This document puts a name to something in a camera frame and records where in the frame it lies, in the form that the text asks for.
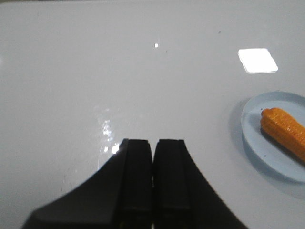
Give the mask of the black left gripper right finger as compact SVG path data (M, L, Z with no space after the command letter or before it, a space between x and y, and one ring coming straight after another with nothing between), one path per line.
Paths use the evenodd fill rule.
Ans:
M244 229L202 175L183 140L162 139L153 159L156 229Z

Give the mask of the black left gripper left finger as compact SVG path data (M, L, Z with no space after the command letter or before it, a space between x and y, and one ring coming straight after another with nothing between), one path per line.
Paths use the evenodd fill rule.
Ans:
M147 140L124 139L87 181L34 210L24 229L150 229L152 151Z

